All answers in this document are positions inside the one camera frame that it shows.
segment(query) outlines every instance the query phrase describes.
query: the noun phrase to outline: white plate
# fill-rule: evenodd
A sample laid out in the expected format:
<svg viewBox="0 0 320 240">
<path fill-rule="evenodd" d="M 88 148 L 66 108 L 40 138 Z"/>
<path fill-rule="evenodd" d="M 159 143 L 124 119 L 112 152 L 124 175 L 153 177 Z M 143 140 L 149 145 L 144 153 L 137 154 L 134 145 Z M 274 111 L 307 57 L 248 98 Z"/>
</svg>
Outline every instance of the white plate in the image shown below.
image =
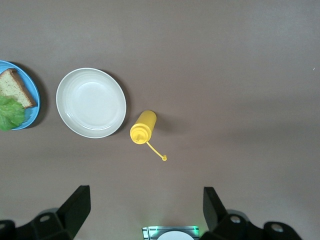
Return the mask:
<svg viewBox="0 0 320 240">
<path fill-rule="evenodd" d="M 168 231 L 162 234 L 158 240 L 194 240 L 194 238 L 182 231 Z"/>
<path fill-rule="evenodd" d="M 56 91 L 56 107 L 64 123 L 87 138 L 113 134 L 126 116 L 126 98 L 107 73 L 79 68 L 68 73 Z"/>
</svg>

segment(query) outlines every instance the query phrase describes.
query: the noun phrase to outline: bottle cap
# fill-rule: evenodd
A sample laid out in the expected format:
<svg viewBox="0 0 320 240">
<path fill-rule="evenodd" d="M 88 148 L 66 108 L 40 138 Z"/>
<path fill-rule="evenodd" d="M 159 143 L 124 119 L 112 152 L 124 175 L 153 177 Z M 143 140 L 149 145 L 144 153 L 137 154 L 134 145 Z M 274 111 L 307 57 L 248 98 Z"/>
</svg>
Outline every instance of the bottle cap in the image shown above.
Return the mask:
<svg viewBox="0 0 320 240">
<path fill-rule="evenodd" d="M 151 131 L 141 125 L 134 125 L 130 130 L 130 137 L 136 144 L 145 144 L 151 138 Z"/>
</svg>

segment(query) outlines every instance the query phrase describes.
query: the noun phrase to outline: lettuce leaf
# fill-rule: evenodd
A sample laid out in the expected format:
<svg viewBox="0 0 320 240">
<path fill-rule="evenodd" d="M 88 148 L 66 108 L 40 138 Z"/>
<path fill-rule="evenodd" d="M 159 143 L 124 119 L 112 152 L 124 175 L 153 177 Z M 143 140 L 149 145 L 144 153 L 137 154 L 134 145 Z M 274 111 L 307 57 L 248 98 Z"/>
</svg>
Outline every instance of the lettuce leaf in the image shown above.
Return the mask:
<svg viewBox="0 0 320 240">
<path fill-rule="evenodd" d="M 25 120 L 25 108 L 15 99 L 0 95 L 0 130 L 8 131 Z"/>
</svg>

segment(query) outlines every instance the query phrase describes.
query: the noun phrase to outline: bread slice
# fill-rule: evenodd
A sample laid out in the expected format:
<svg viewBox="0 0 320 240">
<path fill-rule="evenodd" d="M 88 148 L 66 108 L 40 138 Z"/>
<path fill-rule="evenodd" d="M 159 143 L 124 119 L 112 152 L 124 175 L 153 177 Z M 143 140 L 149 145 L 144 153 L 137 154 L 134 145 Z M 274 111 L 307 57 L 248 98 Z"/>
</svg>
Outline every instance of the bread slice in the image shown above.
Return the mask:
<svg viewBox="0 0 320 240">
<path fill-rule="evenodd" d="M 37 105 L 15 68 L 0 74 L 0 95 L 14 98 L 25 109 Z"/>
</svg>

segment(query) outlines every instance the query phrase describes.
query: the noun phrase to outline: yellow squeeze bottle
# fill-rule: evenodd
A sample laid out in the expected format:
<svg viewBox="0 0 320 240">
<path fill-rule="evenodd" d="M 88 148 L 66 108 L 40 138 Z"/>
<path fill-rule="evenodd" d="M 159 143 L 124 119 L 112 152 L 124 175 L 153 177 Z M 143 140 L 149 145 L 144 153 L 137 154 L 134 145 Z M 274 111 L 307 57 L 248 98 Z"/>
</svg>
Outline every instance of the yellow squeeze bottle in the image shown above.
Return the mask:
<svg viewBox="0 0 320 240">
<path fill-rule="evenodd" d="M 166 155 L 161 155 L 151 144 L 149 140 L 151 139 L 152 132 L 155 128 L 157 121 L 157 116 L 153 111 L 146 110 L 141 113 L 138 120 L 131 127 L 130 137 L 132 141 L 136 144 L 147 144 L 163 161 L 167 160 Z"/>
</svg>

